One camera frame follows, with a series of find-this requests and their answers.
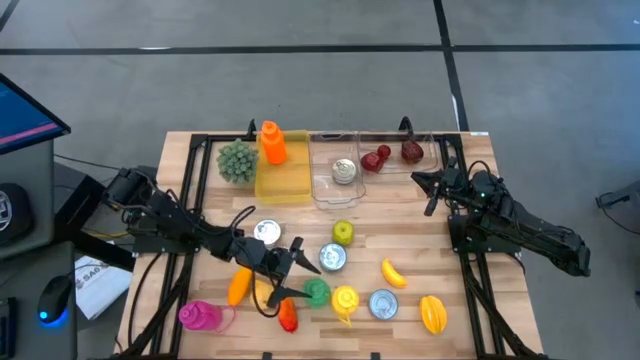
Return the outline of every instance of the red pepper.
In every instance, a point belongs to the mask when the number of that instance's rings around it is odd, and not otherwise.
[[[296,315],[296,305],[292,298],[286,298],[280,302],[278,320],[284,331],[292,333],[298,328],[298,315]]]

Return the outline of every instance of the plastic fruit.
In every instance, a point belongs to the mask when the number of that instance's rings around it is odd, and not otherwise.
[[[378,153],[371,152],[360,159],[360,165],[367,171],[379,172],[382,169],[382,165],[384,165],[384,160]]]
[[[353,225],[346,221],[340,220],[333,225],[333,241],[342,246],[351,245],[353,242]]]
[[[420,299],[420,315],[424,326],[434,335],[439,335],[447,327],[447,310],[435,296]]]
[[[278,313],[280,325],[286,332],[294,332],[298,328],[298,315],[296,314],[296,304],[292,298],[286,298],[280,302],[280,313]]]
[[[424,157],[424,150],[413,140],[402,142],[402,158],[409,164],[420,162]]]
[[[260,309],[267,308],[267,302],[269,301],[269,296],[273,292],[273,286],[271,284],[267,284],[264,281],[256,280],[256,299],[258,300],[258,305]],[[256,306],[256,303],[253,301],[253,296],[251,296],[251,304]]]
[[[351,315],[358,308],[360,297],[356,289],[351,286],[340,286],[331,296],[331,306],[333,311],[338,314],[338,319],[351,327]]]
[[[378,151],[376,151],[376,153],[382,159],[386,160],[391,156],[391,148],[388,147],[387,145],[380,145],[378,146]]]
[[[305,281],[302,291],[311,295],[310,298],[307,298],[307,304],[314,309],[327,305],[331,297],[331,288],[320,278]]]
[[[231,285],[229,285],[229,305],[236,306],[240,304],[245,295],[247,295],[249,285],[251,285],[251,270],[241,267],[235,275],[233,275]]]
[[[384,275],[384,278],[387,279],[389,284],[397,288],[407,286],[407,279],[398,274],[396,269],[393,268],[393,265],[391,265],[391,261],[389,261],[389,259],[382,260],[382,275]]]

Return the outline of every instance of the computer monitor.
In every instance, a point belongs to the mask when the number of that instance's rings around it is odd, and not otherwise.
[[[0,155],[70,132],[67,124],[0,74]]]

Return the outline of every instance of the computer mouse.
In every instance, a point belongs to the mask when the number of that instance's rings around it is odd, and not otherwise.
[[[40,318],[40,321],[49,324],[60,318],[67,307],[71,289],[73,289],[73,283],[69,276],[60,275],[49,280],[38,301],[38,318]]]

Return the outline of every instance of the orange carrot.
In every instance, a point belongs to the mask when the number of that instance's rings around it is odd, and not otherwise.
[[[280,302],[280,314],[278,314],[280,325],[287,332],[294,332],[298,328],[298,315],[296,315],[296,304],[292,298],[286,298]]]
[[[247,290],[249,290],[250,284],[251,270],[241,267],[240,270],[233,275],[231,285],[229,285],[229,305],[236,306],[240,304],[245,295],[247,295]]]

